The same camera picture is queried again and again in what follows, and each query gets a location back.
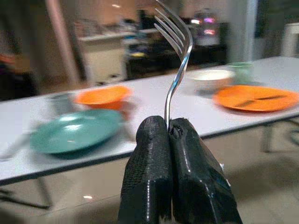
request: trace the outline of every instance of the textured rubber pad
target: textured rubber pad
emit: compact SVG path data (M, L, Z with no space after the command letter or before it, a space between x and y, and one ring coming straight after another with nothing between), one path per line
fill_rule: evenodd
M217 160L192 124L170 123L173 161L173 215L182 224L241 224L237 204Z
M172 170L169 138L160 116L146 118L125 169L118 215L121 224L171 220Z

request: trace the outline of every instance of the white bowl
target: white bowl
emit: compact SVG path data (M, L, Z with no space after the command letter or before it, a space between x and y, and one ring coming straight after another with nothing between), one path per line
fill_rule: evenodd
M198 90L210 92L232 85L234 77L235 73L227 70L194 71L189 75Z

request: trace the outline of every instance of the fork tines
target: fork tines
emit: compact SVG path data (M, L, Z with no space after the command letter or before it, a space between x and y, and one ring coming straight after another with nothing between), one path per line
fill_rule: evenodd
M155 19L160 23L161 26L155 23L155 27L160 33L165 37L165 39L171 44L171 46L175 49L176 53L183 60L183 55L186 53L187 37L189 29L186 27L184 22L175 15L167 6L165 6L159 0L156 0L162 8L165 10L167 15L174 21L172 22L167 16L165 16L160 10L155 9L159 16L155 16Z

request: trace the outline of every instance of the gray cup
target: gray cup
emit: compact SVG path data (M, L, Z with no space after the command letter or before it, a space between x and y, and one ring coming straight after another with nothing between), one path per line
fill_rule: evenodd
M59 93L49 98L50 105L56 116L75 112L69 93Z

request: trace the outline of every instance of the orange bowl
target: orange bowl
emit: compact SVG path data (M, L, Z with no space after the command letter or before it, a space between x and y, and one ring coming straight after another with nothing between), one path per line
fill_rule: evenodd
M123 104L122 100L129 95L131 95L129 88L125 86L113 86L80 93L75 99L75 103L91 108L120 110Z

